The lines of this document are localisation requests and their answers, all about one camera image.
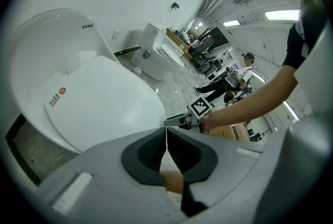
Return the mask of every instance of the wall outlet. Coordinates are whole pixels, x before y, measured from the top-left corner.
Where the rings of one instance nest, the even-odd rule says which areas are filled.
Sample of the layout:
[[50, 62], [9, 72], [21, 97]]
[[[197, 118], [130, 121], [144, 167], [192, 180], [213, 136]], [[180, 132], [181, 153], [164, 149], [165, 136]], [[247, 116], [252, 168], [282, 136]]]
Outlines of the wall outlet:
[[116, 39], [119, 37], [120, 31], [119, 30], [114, 30], [113, 35], [112, 35], [112, 39]]

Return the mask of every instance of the ceiling light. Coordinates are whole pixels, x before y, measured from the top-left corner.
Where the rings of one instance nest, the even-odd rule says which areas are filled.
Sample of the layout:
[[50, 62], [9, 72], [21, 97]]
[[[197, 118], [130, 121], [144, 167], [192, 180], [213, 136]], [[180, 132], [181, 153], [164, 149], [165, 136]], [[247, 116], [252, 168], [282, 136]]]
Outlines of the ceiling light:
[[269, 20], [298, 21], [300, 10], [278, 10], [265, 12]]
[[291, 112], [293, 117], [295, 118], [296, 121], [299, 121], [300, 118], [298, 118], [296, 112], [292, 109], [292, 107], [288, 104], [288, 102], [283, 102], [283, 104], [287, 107], [287, 109]]
[[260, 81], [262, 81], [263, 83], [266, 83], [266, 81], [265, 81], [263, 78], [261, 78], [259, 75], [257, 75], [256, 73], [252, 72], [252, 74], [253, 74], [255, 77], [257, 77]]
[[223, 23], [225, 27], [231, 27], [232, 25], [239, 25], [239, 22], [237, 20], [230, 21], [230, 22], [224, 22]]

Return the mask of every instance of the white toilet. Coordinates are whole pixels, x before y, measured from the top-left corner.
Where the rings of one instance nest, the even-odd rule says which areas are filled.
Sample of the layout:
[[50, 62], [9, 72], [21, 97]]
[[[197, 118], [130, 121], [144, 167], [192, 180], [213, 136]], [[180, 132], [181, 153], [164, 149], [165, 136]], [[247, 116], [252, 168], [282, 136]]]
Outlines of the white toilet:
[[163, 44], [167, 30], [160, 24], [148, 23], [139, 40], [141, 49], [137, 50], [131, 62], [140, 66], [143, 62], [143, 53], [145, 50], [151, 52], [151, 56], [144, 61], [141, 69], [152, 78], [160, 81], [171, 72], [181, 71], [185, 65], [179, 57], [179, 53], [167, 44]]
[[7, 87], [24, 117], [72, 152], [164, 126], [155, 92], [124, 68], [97, 24], [56, 9], [22, 24], [9, 41]]
[[163, 39], [163, 43], [167, 45], [168, 47], [170, 47], [173, 52], [178, 56], [181, 57], [182, 55], [184, 55], [184, 52], [177, 46], [177, 44], [175, 42], [172, 41], [171, 38], [169, 38], [167, 35], [165, 35], [164, 39]]

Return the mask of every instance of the red logo sticker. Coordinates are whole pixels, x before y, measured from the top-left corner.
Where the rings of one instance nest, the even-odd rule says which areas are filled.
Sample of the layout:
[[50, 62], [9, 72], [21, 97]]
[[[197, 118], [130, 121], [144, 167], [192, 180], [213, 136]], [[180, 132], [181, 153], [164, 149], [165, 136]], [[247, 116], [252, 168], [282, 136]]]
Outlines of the red logo sticker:
[[66, 88], [62, 87], [60, 90], [59, 90], [59, 94], [63, 95], [64, 93], [66, 92]]

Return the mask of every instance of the box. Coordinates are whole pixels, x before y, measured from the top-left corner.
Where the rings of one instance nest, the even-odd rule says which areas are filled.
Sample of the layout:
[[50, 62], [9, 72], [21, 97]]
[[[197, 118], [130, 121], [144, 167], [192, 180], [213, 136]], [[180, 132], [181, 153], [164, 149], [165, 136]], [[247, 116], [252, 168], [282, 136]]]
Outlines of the box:
[[193, 57], [192, 57], [192, 55], [190, 54], [190, 53], [185, 53], [185, 55], [184, 55], [184, 57], [186, 58], [186, 59], [188, 59], [188, 60], [191, 60]]
[[186, 53], [187, 49], [189, 48], [189, 45], [185, 44], [183, 40], [177, 35], [175, 35], [172, 31], [169, 29], [166, 30], [166, 35], [177, 45], [181, 46], [183, 45], [182, 51]]
[[250, 137], [244, 123], [217, 127], [210, 130], [209, 135], [230, 140], [250, 141]]

